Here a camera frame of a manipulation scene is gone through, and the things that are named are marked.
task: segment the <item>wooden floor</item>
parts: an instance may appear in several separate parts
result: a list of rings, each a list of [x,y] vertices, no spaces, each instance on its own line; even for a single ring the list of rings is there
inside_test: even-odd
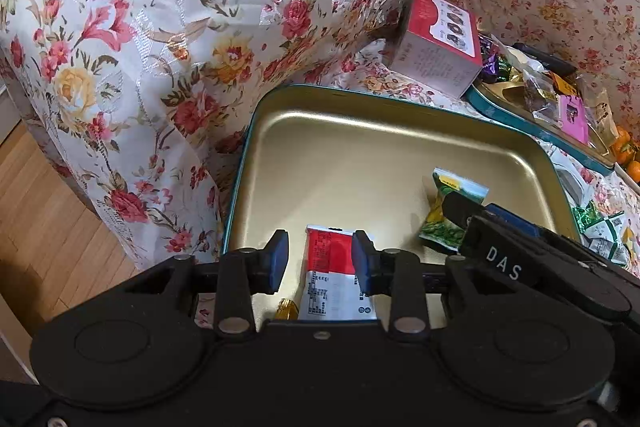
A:
[[[133,263],[19,124],[0,146],[0,294],[31,334],[128,279]]]

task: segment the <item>floral curtain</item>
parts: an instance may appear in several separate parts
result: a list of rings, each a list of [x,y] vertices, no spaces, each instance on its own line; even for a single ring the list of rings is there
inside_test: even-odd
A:
[[[636,130],[637,0],[453,0],[606,86]],[[364,44],[402,0],[0,0],[0,73],[50,161],[140,267],[218,254],[244,134],[285,81],[469,111]]]

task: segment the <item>cardboard box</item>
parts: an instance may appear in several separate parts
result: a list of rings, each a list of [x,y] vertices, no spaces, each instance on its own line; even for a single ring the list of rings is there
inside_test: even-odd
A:
[[[482,69],[475,17],[446,0],[412,0],[389,69],[460,98]]]

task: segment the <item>yellow label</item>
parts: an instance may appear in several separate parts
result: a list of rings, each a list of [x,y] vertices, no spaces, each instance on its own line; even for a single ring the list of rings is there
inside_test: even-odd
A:
[[[562,76],[558,76],[553,71],[549,71],[549,73],[551,73],[551,78],[554,80],[554,84],[558,91],[562,94],[578,96],[578,92],[575,90],[575,87],[569,84],[564,78],[562,78]]]
[[[460,190],[460,182],[449,178],[448,176],[440,176],[440,182],[447,185],[447,187],[453,188],[453,190]]]
[[[556,94],[554,92],[549,92],[546,89],[538,89],[538,92],[544,96],[547,100],[552,100],[553,102],[557,102],[558,101],[558,97],[556,97]]]

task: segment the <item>red and white snack packet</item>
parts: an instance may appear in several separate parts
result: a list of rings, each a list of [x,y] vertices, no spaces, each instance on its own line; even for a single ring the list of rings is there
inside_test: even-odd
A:
[[[482,69],[475,17],[447,0],[413,0],[389,69],[460,98]]]
[[[305,289],[298,320],[375,319],[372,300],[360,291],[351,263],[351,235],[309,225]]]

